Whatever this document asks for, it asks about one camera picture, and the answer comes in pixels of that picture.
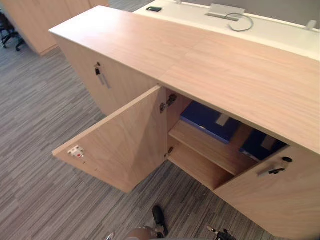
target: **cabinet top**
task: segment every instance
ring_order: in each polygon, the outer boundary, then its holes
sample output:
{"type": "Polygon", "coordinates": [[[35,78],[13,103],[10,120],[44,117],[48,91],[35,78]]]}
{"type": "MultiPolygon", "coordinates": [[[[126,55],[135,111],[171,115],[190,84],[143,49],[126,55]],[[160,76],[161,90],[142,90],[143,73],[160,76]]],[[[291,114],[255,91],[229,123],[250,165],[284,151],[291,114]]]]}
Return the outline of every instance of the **cabinet top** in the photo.
{"type": "Polygon", "coordinates": [[[51,33],[320,154],[320,65],[262,44],[97,6],[51,33]]]}

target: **black shoe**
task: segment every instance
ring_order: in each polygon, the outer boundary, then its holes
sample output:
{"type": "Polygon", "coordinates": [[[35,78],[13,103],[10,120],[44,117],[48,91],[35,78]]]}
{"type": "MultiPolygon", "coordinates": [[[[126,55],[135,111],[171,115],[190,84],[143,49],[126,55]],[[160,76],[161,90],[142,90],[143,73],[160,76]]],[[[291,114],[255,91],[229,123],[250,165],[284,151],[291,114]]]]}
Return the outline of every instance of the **black shoe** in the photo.
{"type": "Polygon", "coordinates": [[[155,224],[163,227],[164,236],[162,235],[162,233],[158,232],[157,238],[158,239],[165,238],[168,235],[168,228],[167,228],[167,225],[165,222],[164,213],[162,212],[162,210],[159,206],[154,206],[152,209],[152,213],[153,213],[153,218],[154,218],[155,224]]]}

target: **wood grain surface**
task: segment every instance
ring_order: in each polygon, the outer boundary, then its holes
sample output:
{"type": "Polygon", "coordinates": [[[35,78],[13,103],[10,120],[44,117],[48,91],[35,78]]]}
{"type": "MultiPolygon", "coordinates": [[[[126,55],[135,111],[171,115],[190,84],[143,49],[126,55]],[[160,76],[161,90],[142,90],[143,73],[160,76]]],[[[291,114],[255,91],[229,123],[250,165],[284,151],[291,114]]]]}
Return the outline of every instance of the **wood grain surface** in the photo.
{"type": "Polygon", "coordinates": [[[166,89],[155,86],[52,153],[68,164],[128,193],[164,161],[166,89]],[[68,154],[75,146],[84,157],[68,154]]]}
{"type": "Polygon", "coordinates": [[[36,53],[40,54],[56,45],[53,36],[48,34],[49,22],[38,2],[1,0],[1,5],[10,22],[36,53]]]}
{"type": "Polygon", "coordinates": [[[274,138],[320,153],[316,60],[106,7],[50,31],[274,138]]]}
{"type": "Polygon", "coordinates": [[[315,153],[287,147],[257,167],[214,191],[277,237],[316,239],[320,235],[320,159],[315,153]],[[284,172],[259,174],[293,160],[284,172]]]}
{"type": "Polygon", "coordinates": [[[91,9],[88,0],[65,0],[72,17],[84,13],[85,11],[91,9]]]}
{"type": "Polygon", "coordinates": [[[90,7],[94,8],[96,6],[105,6],[109,7],[109,1],[108,0],[88,0],[90,7]]]}
{"type": "Polygon", "coordinates": [[[233,141],[238,144],[238,138],[242,138],[242,133],[241,130],[237,131],[231,139],[230,144],[225,144],[194,126],[179,120],[170,130],[169,135],[236,176],[257,163],[239,152],[239,148],[232,144],[233,141]]]}
{"type": "Polygon", "coordinates": [[[156,86],[153,78],[59,36],[59,47],[107,116],[156,86]],[[96,74],[98,66],[101,79],[96,74]]]}
{"type": "Polygon", "coordinates": [[[211,191],[233,178],[233,175],[191,148],[181,143],[173,147],[168,159],[211,191]]]}

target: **trouser leg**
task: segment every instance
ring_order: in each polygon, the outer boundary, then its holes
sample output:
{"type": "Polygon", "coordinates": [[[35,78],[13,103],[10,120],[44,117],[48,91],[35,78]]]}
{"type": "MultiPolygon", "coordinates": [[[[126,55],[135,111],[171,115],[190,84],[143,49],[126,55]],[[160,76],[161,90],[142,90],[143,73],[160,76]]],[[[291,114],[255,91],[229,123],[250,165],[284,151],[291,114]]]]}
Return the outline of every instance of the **trouser leg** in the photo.
{"type": "Polygon", "coordinates": [[[133,229],[125,237],[125,240],[150,240],[156,239],[157,233],[164,234],[164,227],[157,225],[155,228],[149,226],[142,226],[133,229]]]}

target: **black phone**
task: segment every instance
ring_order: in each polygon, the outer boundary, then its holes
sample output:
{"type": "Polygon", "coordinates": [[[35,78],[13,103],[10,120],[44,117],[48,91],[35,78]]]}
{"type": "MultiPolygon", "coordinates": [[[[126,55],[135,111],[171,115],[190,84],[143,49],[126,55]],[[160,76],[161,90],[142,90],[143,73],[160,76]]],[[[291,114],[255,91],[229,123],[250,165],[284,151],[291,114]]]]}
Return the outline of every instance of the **black phone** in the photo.
{"type": "Polygon", "coordinates": [[[147,11],[153,11],[153,12],[160,12],[162,10],[162,7],[150,6],[146,10],[147,11]]]}

